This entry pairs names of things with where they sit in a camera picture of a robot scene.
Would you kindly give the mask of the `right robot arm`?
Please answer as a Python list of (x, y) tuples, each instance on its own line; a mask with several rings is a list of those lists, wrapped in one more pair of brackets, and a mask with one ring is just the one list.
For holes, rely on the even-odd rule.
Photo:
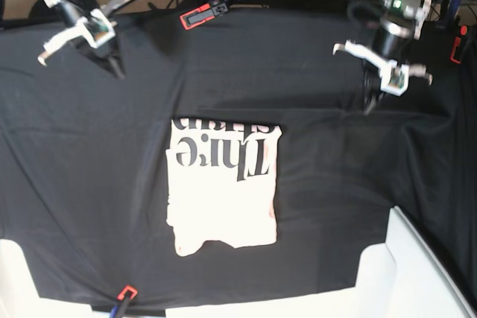
[(98, 50), (116, 37), (117, 22), (112, 16), (136, 0), (43, 0), (45, 6), (57, 13), (65, 29), (44, 42), (37, 61), (47, 66), (47, 60), (68, 44), (86, 45)]

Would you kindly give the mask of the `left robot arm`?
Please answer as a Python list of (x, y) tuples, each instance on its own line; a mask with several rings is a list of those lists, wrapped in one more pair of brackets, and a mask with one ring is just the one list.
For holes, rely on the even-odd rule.
[(385, 10), (372, 45), (367, 47), (347, 40), (344, 44), (334, 44), (332, 52), (347, 52), (367, 61), (377, 70), (379, 89), (390, 95), (400, 96), (406, 92), (411, 77), (432, 84), (433, 77), (425, 65), (407, 64), (399, 59), (402, 50), (420, 38), (432, 0), (381, 1)]

